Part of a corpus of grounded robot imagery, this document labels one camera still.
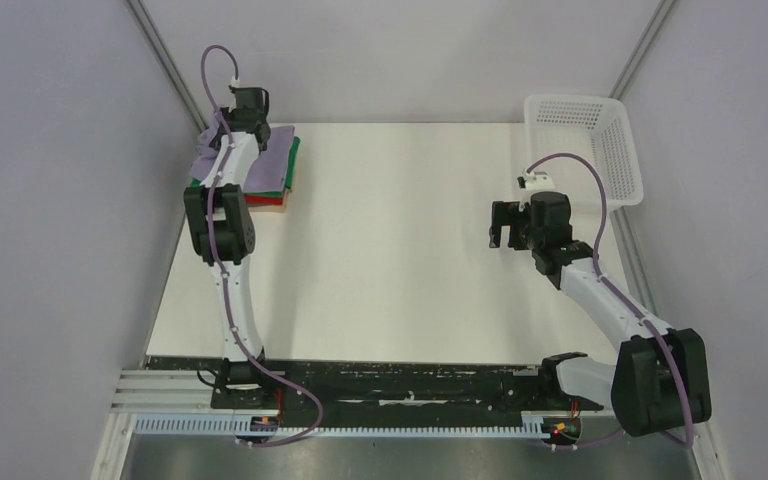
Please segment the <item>purple t shirt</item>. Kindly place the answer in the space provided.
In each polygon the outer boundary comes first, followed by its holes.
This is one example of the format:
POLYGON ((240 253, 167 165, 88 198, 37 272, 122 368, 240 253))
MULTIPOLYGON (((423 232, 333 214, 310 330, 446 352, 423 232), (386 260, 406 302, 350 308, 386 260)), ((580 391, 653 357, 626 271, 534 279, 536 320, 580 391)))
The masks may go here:
MULTIPOLYGON (((190 167, 190 176, 207 187, 228 146, 227 135, 219 129, 220 124, 214 121, 198 135, 196 159, 190 167)), ((273 127, 266 149, 260 152, 253 136, 236 132, 235 147, 224 163, 218 185, 237 184, 247 194, 283 191, 295 138, 294 126, 273 127)))

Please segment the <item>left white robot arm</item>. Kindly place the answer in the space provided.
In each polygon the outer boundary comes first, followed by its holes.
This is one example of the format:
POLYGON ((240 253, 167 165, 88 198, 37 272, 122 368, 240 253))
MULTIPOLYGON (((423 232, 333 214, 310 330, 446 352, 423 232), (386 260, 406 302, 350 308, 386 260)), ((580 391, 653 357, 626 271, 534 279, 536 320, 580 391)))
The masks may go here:
POLYGON ((231 85, 235 103, 219 110, 212 144, 216 160, 183 200, 195 253, 209 268, 217 289, 223 329, 223 353, 213 389, 238 397, 250 407, 266 405, 274 394, 273 379, 264 374, 264 343, 257 330, 250 286, 256 232, 243 184, 266 147, 269 93, 261 87, 231 85))

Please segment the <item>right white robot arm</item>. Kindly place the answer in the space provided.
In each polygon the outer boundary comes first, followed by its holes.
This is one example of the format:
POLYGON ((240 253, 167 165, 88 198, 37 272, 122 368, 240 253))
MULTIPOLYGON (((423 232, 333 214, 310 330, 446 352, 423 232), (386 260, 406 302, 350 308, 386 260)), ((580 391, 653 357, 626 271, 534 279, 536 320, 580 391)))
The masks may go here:
POLYGON ((537 272, 574 301, 617 351, 614 364, 580 352, 545 358, 540 400, 551 408, 589 400, 610 409, 634 437, 682 428, 692 438, 696 425, 712 417, 704 340, 624 293, 594 248, 574 238, 571 213, 568 196, 552 191, 491 205, 490 247, 530 252, 537 272))

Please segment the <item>green folded t shirt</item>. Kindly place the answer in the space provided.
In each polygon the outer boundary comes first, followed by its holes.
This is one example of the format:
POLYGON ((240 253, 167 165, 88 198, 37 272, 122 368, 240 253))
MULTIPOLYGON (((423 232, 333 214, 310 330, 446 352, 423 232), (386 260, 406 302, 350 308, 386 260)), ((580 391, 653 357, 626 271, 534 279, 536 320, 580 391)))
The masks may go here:
MULTIPOLYGON (((268 148, 259 154, 249 168, 243 183, 243 192, 269 192, 291 189, 295 173, 295 162, 300 139, 294 126, 281 126, 272 130, 268 148)), ((206 147, 204 142, 198 145, 199 156, 190 168, 194 180, 203 181, 214 162, 218 151, 206 147)))

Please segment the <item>red folded t shirt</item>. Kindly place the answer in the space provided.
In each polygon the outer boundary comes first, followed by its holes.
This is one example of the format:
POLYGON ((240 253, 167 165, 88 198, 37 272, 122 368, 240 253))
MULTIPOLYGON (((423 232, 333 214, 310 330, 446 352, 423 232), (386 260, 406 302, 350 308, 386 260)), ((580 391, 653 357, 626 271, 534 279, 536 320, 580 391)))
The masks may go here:
POLYGON ((281 206, 285 204, 288 195, 288 191, 244 194, 246 202, 255 206, 281 206))

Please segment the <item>tan folded t shirt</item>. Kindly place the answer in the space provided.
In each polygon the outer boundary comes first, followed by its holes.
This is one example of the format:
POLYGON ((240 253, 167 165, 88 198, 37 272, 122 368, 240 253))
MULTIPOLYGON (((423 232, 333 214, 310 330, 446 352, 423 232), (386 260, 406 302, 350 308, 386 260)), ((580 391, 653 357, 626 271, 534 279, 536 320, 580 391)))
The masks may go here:
POLYGON ((284 192, 284 191, 288 191, 289 195, 288 195, 288 197, 285 200, 285 204, 281 205, 281 206, 255 206, 255 205, 250 205, 247 202, 246 203, 247 203, 247 205, 249 206, 249 208, 252 211, 257 210, 257 211, 277 211, 277 212, 283 212, 287 208, 287 204, 288 204, 290 195, 292 193, 292 190, 291 189, 284 189, 284 190, 281 190, 281 191, 269 191, 269 192, 284 192))

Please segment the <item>white plastic basket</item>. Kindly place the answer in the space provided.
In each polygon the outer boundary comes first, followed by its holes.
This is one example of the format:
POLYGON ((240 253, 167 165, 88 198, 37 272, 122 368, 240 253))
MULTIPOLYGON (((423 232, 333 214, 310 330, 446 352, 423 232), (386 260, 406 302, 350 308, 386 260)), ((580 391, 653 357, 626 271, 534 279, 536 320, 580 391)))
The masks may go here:
POLYGON ((535 94, 523 104, 525 165, 556 153, 588 161, 603 183, 610 212, 644 198, 631 125, 616 99, 568 94, 535 94))

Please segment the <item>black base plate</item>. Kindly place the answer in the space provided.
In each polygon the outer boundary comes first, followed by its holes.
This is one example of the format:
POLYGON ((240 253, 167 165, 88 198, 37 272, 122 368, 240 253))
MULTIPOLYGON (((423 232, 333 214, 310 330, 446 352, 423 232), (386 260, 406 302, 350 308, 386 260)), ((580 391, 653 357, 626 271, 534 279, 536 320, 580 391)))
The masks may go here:
POLYGON ((155 356, 150 370, 210 374, 212 407, 275 410, 285 428, 519 427, 524 412, 602 405, 561 392, 535 365, 268 359, 288 385, 245 363, 155 356))

